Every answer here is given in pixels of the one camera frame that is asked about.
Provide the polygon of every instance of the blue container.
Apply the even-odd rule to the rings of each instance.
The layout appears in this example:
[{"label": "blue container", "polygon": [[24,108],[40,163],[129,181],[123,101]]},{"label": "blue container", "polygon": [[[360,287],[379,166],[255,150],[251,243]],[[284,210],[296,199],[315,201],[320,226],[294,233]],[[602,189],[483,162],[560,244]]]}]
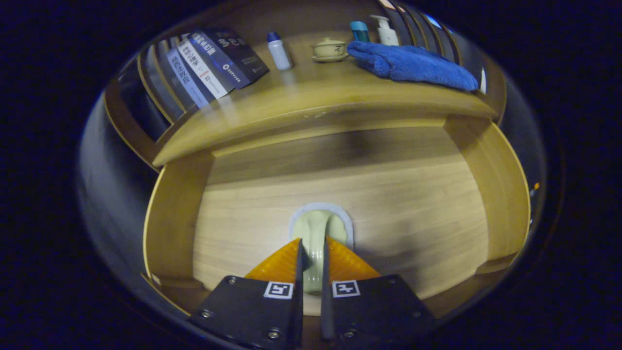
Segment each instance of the blue container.
[{"label": "blue container", "polygon": [[352,29],[352,34],[354,34],[354,40],[369,42],[367,24],[361,21],[350,22],[350,29]]}]

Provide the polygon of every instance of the blue towel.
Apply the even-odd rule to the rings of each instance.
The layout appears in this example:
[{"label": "blue towel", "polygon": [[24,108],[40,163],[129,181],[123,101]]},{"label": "blue towel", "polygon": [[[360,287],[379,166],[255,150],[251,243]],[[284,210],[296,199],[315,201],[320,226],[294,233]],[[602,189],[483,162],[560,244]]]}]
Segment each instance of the blue towel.
[{"label": "blue towel", "polygon": [[477,90],[475,77],[463,67],[421,47],[387,46],[353,41],[348,53],[358,64],[397,82],[426,82],[465,91]]}]

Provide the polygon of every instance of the wooden cabinet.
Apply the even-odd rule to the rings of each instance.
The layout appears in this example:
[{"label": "wooden cabinet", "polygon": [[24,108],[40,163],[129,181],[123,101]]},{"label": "wooden cabinet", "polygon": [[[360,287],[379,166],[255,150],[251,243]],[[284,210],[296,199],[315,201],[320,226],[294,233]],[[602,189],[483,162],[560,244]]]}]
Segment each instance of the wooden cabinet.
[{"label": "wooden cabinet", "polygon": [[[342,206],[355,252],[382,274],[400,273],[437,316],[498,281],[526,239],[525,176],[496,125],[502,71],[484,57],[484,94],[381,79],[352,58],[317,64],[311,44],[349,40],[350,21],[383,11],[372,0],[320,2],[226,2],[143,48],[134,64],[171,123],[157,140],[132,120],[116,78],[105,91],[116,130],[160,172],[144,226],[146,278],[187,313],[224,276],[245,275],[286,244],[289,217],[309,202]],[[425,37],[425,16],[410,18],[411,33]],[[157,59],[208,22],[236,29],[271,71],[199,110],[183,103]],[[268,29],[289,44],[293,69],[273,67]],[[430,32],[439,31],[461,64],[452,33]],[[305,314],[318,313],[319,300],[306,296]]]}]

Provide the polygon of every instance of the teacup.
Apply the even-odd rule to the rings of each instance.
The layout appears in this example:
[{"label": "teacup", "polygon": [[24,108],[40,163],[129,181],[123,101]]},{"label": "teacup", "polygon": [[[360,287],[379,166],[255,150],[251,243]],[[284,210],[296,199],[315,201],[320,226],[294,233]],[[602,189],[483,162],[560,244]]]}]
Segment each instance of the teacup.
[{"label": "teacup", "polygon": [[346,54],[346,43],[326,37],[312,46],[316,57],[338,57]]}]

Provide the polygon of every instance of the green ceramic object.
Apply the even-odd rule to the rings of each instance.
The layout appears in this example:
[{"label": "green ceramic object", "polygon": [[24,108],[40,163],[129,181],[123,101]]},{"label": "green ceramic object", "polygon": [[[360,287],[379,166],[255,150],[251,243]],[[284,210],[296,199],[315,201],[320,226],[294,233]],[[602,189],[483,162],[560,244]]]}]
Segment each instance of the green ceramic object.
[{"label": "green ceramic object", "polygon": [[322,269],[324,268],[325,237],[346,244],[348,234],[339,216],[327,210],[311,210],[302,214],[294,223],[292,238],[302,238],[302,246],[307,254],[308,267],[303,272],[304,291],[321,294]]}]

